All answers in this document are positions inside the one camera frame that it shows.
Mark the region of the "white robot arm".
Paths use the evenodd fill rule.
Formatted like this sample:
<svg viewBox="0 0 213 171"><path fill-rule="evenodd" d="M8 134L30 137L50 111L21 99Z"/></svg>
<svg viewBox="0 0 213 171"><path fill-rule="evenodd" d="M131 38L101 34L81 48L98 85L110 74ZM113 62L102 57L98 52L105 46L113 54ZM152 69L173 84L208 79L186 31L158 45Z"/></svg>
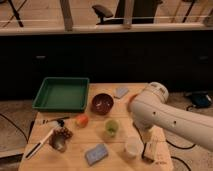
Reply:
<svg viewBox="0 0 213 171"><path fill-rule="evenodd" d="M143 131L156 125L213 152L213 117L167 105L168 96L163 84L146 85L130 103L135 124Z"/></svg>

